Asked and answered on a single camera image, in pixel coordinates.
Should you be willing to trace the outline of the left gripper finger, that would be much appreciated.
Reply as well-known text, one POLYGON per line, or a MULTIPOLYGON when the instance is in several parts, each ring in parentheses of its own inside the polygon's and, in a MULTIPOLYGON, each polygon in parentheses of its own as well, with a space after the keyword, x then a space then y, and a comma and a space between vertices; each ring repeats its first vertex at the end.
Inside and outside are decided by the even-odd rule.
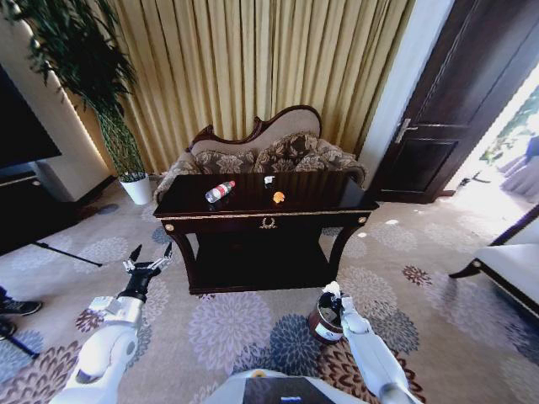
POLYGON ((173 256, 172 248, 173 246, 172 246, 172 243, 170 242, 167 245, 163 255, 159 259, 156 259, 155 261, 153 261, 147 268, 151 272, 160 272, 164 270, 172 261, 172 256, 173 256))
POLYGON ((136 269, 136 261, 140 255, 141 248, 142 245, 139 244, 138 247, 131 252, 130 256, 122 262, 126 272, 132 272, 136 269))

